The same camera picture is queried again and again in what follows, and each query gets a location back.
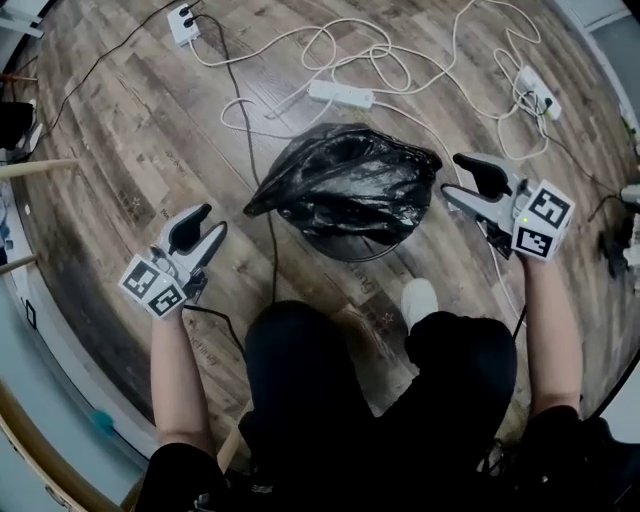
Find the long white power strip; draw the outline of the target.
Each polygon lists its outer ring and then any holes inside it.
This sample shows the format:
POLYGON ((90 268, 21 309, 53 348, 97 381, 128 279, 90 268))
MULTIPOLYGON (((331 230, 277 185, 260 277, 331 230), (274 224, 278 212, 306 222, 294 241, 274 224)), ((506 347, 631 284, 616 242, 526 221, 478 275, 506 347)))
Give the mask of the long white power strip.
POLYGON ((371 89, 324 80, 312 80, 307 93, 314 100, 366 110, 369 110, 375 101, 375 95, 371 89))

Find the person's black clothes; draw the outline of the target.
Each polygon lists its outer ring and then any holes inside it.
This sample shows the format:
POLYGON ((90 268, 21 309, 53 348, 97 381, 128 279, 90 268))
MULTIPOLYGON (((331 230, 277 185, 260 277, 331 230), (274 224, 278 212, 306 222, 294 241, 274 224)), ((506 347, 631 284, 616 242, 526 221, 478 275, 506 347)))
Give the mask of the person's black clothes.
POLYGON ((268 307, 245 343, 256 481, 230 485, 203 451, 161 448, 136 512, 640 512, 640 445, 566 406, 529 421, 502 475, 479 471, 515 387, 502 322, 436 312, 405 347, 418 375, 375 416, 338 326, 301 302, 268 307))

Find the white desk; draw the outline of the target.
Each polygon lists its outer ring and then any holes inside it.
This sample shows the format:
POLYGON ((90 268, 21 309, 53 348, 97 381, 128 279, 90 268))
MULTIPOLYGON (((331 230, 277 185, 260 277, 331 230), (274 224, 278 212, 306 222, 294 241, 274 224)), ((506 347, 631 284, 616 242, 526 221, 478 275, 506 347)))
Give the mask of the white desk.
POLYGON ((25 12, 17 2, 18 0, 0 0, 0 28, 41 39, 44 32, 39 25, 43 18, 25 12))

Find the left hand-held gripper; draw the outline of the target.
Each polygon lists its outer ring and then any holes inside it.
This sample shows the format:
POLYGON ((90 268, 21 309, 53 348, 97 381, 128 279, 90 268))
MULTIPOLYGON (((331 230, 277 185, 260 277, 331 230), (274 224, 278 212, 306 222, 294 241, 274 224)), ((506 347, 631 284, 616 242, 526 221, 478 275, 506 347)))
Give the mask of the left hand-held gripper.
POLYGON ((196 302, 206 286, 204 267, 228 231, 222 221, 201 233, 211 210, 203 203, 178 213, 162 228, 159 241, 136 254, 120 278, 120 289, 153 318, 164 318, 187 301, 196 302))

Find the black plastic trash bag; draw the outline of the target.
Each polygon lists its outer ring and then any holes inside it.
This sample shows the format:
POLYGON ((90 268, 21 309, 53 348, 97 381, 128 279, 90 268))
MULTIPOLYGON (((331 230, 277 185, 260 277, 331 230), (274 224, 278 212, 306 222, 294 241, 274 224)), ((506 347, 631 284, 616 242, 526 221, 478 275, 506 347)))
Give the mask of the black plastic trash bag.
POLYGON ((390 246, 421 223, 442 161, 363 123, 322 123, 292 139, 245 206, 277 211, 308 237, 390 246))

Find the person's right forearm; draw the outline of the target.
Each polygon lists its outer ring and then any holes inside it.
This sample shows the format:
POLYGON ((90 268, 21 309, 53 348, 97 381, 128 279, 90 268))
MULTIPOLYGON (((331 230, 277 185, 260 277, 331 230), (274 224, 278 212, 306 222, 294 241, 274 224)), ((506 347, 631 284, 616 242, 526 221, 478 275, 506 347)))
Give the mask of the person's right forearm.
POLYGON ((530 413, 577 409, 583 383, 580 333, 556 262, 521 259, 526 296, 530 413))

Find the square white power strip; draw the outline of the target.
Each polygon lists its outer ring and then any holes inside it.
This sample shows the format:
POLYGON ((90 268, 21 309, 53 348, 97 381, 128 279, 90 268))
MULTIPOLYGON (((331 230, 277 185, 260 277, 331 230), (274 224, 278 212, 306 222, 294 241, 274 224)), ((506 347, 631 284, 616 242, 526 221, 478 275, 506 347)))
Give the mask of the square white power strip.
POLYGON ((184 3, 171 10, 167 14, 167 22, 178 47, 183 47, 200 36, 192 5, 184 3))

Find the person's right white shoe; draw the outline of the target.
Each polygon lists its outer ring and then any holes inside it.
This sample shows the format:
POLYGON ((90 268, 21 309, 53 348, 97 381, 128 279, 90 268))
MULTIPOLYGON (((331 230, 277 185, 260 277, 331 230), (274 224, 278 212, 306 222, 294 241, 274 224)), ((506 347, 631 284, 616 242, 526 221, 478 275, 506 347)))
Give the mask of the person's right white shoe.
POLYGON ((415 278, 404 285, 400 311, 408 332, 421 320, 439 311, 438 298, 431 282, 415 278))

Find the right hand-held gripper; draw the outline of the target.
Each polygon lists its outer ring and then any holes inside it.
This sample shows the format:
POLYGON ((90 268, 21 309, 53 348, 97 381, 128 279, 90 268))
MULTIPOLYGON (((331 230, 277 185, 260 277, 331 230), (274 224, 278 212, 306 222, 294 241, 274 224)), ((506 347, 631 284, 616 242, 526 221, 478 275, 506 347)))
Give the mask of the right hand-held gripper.
POLYGON ((444 198, 474 219, 485 220, 487 239, 505 258, 518 252, 540 261, 550 261, 562 243, 575 203, 547 180, 526 178, 513 188, 513 173, 502 158, 483 153, 456 153, 453 162, 470 172, 478 192, 457 185, 441 186, 444 198), (501 199, 507 204, 499 227, 501 199))

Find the person's left forearm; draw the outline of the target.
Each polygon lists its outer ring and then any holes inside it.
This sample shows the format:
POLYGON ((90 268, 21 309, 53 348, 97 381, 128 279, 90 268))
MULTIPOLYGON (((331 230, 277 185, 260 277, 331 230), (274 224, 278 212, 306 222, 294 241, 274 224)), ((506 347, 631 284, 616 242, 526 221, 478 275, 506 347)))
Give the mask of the person's left forearm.
POLYGON ((216 455, 209 410, 183 309, 152 321, 151 395, 159 444, 182 443, 216 455))

